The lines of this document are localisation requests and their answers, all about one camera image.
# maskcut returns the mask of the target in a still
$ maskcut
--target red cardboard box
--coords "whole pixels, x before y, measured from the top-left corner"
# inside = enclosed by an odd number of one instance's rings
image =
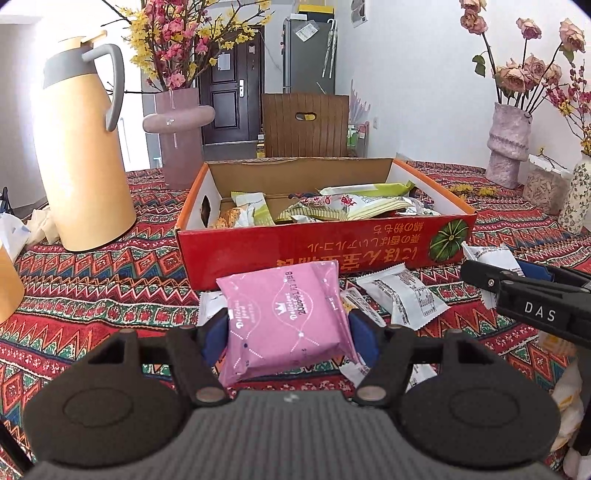
[[[263,192],[274,218],[297,199],[290,193],[369,183],[414,182],[442,216],[396,217],[207,229],[234,207],[231,192]],[[476,212],[423,173],[391,158],[279,158],[204,164],[187,196],[176,235],[191,287],[264,268],[338,260],[341,273],[454,263]]]

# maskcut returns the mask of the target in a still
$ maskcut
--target white snack packet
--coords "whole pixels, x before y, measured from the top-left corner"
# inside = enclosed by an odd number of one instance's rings
[[[365,362],[361,356],[359,356],[359,359],[361,362],[358,364],[354,364],[352,361],[347,360],[346,363],[339,367],[340,372],[355,386],[355,388],[359,386],[359,384],[371,370],[367,365],[365,365]],[[413,365],[413,373],[411,374],[410,380],[408,381],[406,391],[410,390],[419,383],[436,376],[437,373],[431,365]]]
[[[493,265],[517,273],[520,277],[525,277],[511,250],[505,244],[501,244],[500,247],[471,247],[466,242],[463,242],[462,248],[467,260]],[[496,294],[486,290],[480,292],[482,293],[484,306],[489,310],[494,309],[496,307]]]
[[[357,285],[392,314],[392,323],[419,330],[449,309],[405,264],[357,279]]]
[[[295,223],[322,223],[322,220],[317,218],[308,217],[307,215],[292,215],[291,219]]]
[[[204,291],[199,296],[197,326],[201,327],[211,320],[221,309],[228,308],[228,301],[221,291]]]
[[[386,322],[384,319],[376,312],[369,303],[365,301],[365,298],[357,288],[347,288],[347,290],[343,290],[340,293],[340,299],[343,302],[343,306],[345,307],[345,311],[347,314],[351,310],[359,309],[364,312],[369,318],[371,318],[379,327],[385,327]]]

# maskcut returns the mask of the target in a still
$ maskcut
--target snack in box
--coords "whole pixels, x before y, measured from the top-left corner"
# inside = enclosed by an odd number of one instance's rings
[[[275,225],[275,222],[273,222],[273,218],[271,217],[271,212],[269,211],[267,202],[265,201],[265,194],[260,192],[232,192],[231,195],[232,200],[234,200],[234,203],[236,203],[237,207],[241,207],[244,205],[252,205],[252,207],[254,208],[254,224],[256,226]]]
[[[369,185],[350,185],[346,187],[328,187],[320,190],[323,196],[354,193],[363,197],[402,197],[414,188],[414,183],[372,183]]]
[[[319,196],[301,199],[281,212],[277,221],[291,220],[293,215],[341,222],[364,220],[412,205],[410,199],[405,197],[365,197],[354,194]]]
[[[238,228],[244,226],[254,226],[255,208],[253,204],[243,205],[223,212],[220,218],[210,228]]]

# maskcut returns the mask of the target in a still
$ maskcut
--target chair backrest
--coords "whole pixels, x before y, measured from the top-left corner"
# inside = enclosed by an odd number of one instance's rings
[[[349,97],[264,94],[267,157],[346,157]]]

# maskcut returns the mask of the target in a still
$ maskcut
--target red patterned tablecloth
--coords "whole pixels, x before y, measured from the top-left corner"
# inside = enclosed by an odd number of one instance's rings
[[[444,186],[490,185],[480,168],[413,166]],[[83,254],[41,244],[16,262],[26,293],[17,312],[0,326],[0,413],[25,450],[22,411],[27,401],[111,333],[132,327],[142,336],[161,335],[172,326],[196,323],[199,298],[189,287],[173,231],[187,192],[167,190],[158,170],[132,172],[128,178],[138,222],[121,239]],[[504,242],[517,258],[591,271],[591,236],[573,237],[561,230],[554,217],[524,201],[520,191],[501,189],[495,197],[474,199],[479,216],[473,244]],[[451,306],[421,335],[463,329],[526,377],[553,388],[567,359],[542,351],[533,328],[486,310],[477,289],[459,280],[458,265],[425,268],[420,277]],[[354,280],[342,278],[342,287],[354,285]],[[337,361],[326,362],[246,382],[241,388],[339,389],[350,396],[353,387],[338,366]],[[169,381],[165,365],[151,366],[146,373]],[[557,468],[562,453],[548,464]],[[0,478],[16,477],[11,466],[0,462]]]

